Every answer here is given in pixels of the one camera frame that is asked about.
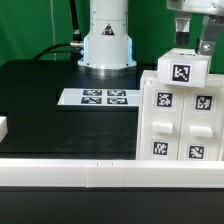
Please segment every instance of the white object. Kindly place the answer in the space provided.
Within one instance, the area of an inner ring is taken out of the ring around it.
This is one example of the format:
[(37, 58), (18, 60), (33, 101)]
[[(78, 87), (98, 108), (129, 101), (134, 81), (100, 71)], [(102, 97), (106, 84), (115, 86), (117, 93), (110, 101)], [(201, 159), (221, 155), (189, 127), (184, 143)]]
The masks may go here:
[(8, 133), (6, 117), (0, 117), (0, 142)]
[(64, 89), (58, 105), (138, 107), (139, 90)]
[(176, 160), (183, 109), (183, 87), (157, 81), (144, 71), (138, 120), (137, 159)]
[(168, 9), (208, 15), (223, 15), (223, 0), (167, 0)]
[(209, 75), (205, 88), (186, 88), (178, 159), (220, 160), (224, 76)]
[(158, 81), (204, 87), (210, 64), (211, 56), (197, 55), (195, 50), (174, 48), (158, 60)]
[(224, 188), (224, 162), (0, 159), (0, 170), (10, 187)]
[(136, 66), (127, 35), (128, 0), (90, 0), (90, 32), (79, 65), (119, 70)]
[(100, 160), (86, 166), (86, 187), (123, 187), (124, 162)]
[(191, 136), (195, 136), (195, 137), (212, 138), (214, 133), (211, 127), (192, 125), (190, 126), (190, 134)]
[(205, 88), (164, 85), (156, 76), (144, 71), (141, 79), (136, 158), (222, 160), (224, 76), (209, 75)]

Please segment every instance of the green wall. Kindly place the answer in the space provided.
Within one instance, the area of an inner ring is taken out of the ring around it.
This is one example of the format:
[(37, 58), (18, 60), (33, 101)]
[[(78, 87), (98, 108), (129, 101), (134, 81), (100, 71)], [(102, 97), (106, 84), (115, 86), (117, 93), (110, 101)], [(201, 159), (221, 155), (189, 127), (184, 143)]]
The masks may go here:
[[(0, 0), (0, 65), (13, 59), (31, 59), (53, 45), (51, 0)], [(68, 0), (54, 0), (56, 43), (72, 38)], [(89, 30), (89, 0), (76, 0), (80, 30)], [(194, 48), (202, 29), (202, 17), (193, 16), (192, 36), (188, 48)], [(174, 12), (166, 9), (166, 0), (129, 0), (129, 35), (135, 44), (139, 63), (156, 63), (158, 57), (174, 45)], [(224, 35), (213, 57), (212, 71), (224, 73)], [(68, 59), (68, 56), (57, 56)]]

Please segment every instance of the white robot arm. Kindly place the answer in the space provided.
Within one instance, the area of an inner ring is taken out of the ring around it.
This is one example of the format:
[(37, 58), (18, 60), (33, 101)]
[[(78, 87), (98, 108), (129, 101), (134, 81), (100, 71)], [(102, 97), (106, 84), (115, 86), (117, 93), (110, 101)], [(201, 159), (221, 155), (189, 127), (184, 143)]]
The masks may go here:
[(179, 45), (186, 45), (189, 41), (191, 14), (206, 15), (196, 52), (212, 55), (216, 41), (224, 30), (224, 0), (167, 0), (167, 7), (177, 11), (176, 42)]

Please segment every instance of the black cable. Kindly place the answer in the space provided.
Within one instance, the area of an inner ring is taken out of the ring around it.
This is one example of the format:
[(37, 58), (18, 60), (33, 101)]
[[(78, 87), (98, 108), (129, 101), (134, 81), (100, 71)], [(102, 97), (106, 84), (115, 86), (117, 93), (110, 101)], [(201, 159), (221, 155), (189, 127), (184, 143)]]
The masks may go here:
[(80, 55), (80, 51), (72, 51), (72, 50), (67, 50), (67, 51), (42, 51), (41, 53), (37, 54), (33, 60), (34, 61), (38, 61), (43, 55), (45, 54), (65, 54), (65, 53), (68, 53), (68, 54), (77, 54), (77, 55)]
[(45, 50), (43, 50), (42, 52), (40, 52), (39, 54), (37, 54), (36, 56), (34, 56), (33, 60), (39, 60), (39, 58), (42, 55), (47, 54), (47, 52), (52, 52), (51, 50), (54, 50), (54, 49), (59, 48), (59, 47), (70, 47), (70, 43), (55, 44), (51, 47), (48, 47)]
[(51, 51), (51, 50), (54, 50), (54, 49), (59, 48), (59, 47), (70, 47), (70, 43), (55, 44), (55, 45), (53, 45), (51, 47), (46, 48), (42, 52), (44, 52), (44, 51)]
[(81, 41), (82, 36), (79, 31), (78, 15), (77, 15), (75, 0), (69, 0), (69, 4), (70, 4), (71, 16), (72, 16), (72, 27), (73, 27), (73, 32), (74, 32), (73, 40)]

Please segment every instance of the white plastic blocks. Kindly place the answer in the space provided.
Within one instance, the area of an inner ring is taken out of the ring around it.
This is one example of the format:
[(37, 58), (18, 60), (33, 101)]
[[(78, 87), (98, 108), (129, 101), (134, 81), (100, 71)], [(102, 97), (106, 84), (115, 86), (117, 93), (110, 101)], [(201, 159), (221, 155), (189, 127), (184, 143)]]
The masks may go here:
[(0, 142), (3, 140), (3, 138), (6, 136), (7, 133), (8, 133), (8, 128), (7, 128), (6, 117), (0, 116)]
[(198, 55), (194, 50), (174, 48), (158, 60), (158, 81), (204, 87), (210, 64), (211, 56)]
[(205, 88), (165, 85), (157, 72), (141, 80), (137, 159), (221, 160), (224, 76), (209, 75)]

